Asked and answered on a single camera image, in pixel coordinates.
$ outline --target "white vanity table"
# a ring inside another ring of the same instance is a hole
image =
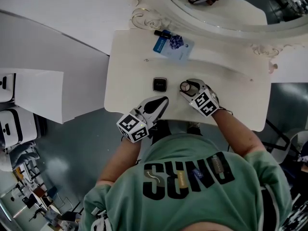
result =
[[[216,124],[205,118],[180,95],[181,82],[202,79],[218,95],[221,106],[255,131],[263,130],[270,98],[268,61],[250,49],[183,34],[195,42],[186,65],[171,62],[153,51],[158,39],[151,31],[115,32],[110,55],[104,106],[107,111],[127,113],[141,101],[167,96],[169,106],[162,119]],[[154,77],[167,78],[166,92],[152,89]]]
[[[153,32],[116,32],[109,62],[104,106],[126,113],[143,99],[165,95],[163,119],[214,124],[191,109],[179,95],[179,84],[199,78],[220,98],[221,105],[251,130],[265,125],[270,95],[270,60],[286,44],[308,41],[308,18],[267,25],[265,13],[245,0],[218,0],[212,6],[187,0],[128,0],[135,7],[131,28],[167,29],[192,39],[187,66],[153,52]],[[154,77],[168,79],[165,93],[152,91]]]

